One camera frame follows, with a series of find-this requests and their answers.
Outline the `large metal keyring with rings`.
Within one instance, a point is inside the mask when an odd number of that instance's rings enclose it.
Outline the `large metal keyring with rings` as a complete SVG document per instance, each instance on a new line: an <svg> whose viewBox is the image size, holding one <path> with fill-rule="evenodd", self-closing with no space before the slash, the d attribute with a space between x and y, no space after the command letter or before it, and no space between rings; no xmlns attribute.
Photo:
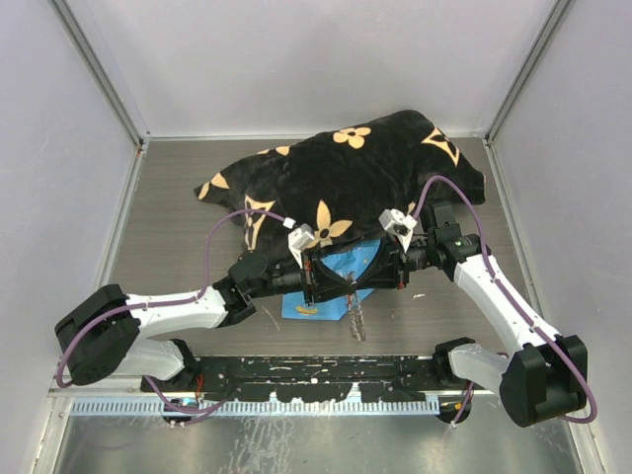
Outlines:
<svg viewBox="0 0 632 474"><path fill-rule="evenodd" d="M347 295L347 314L350 317L350 331L359 342L366 340L361 298L357 291Z"/></svg>

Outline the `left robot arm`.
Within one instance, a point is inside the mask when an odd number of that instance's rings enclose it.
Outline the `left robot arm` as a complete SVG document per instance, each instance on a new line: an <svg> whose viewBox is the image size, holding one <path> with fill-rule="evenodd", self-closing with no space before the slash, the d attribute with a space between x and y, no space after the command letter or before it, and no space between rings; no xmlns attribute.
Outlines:
<svg viewBox="0 0 632 474"><path fill-rule="evenodd" d="M221 329L252 316L254 299L297 294L308 308L354 292L356 278L331 269L316 254L272 266L265 254L247 251L225 277L201 289L163 295L100 287L54 327L62 350L57 383L86 386L115 373L150 376L176 391L198 379L195 357L180 340L160 336L191 329Z"/></svg>

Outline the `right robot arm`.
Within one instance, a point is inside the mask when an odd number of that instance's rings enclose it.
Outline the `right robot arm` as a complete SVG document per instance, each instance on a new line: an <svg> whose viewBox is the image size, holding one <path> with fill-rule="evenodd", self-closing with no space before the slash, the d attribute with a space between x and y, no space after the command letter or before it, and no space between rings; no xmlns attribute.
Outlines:
<svg viewBox="0 0 632 474"><path fill-rule="evenodd" d="M577 423L575 412L593 407L586 345L577 336L562 336L521 297L481 230L463 234L447 202L425 206L419 219L386 209L379 222L405 263L413 260L414 229L422 226L427 233L424 267L444 272L476 304L504 345L500 353L468 338L437 345L432 374L438 385L453 389L465 382L496 394L522 428L553 418Z"/></svg>

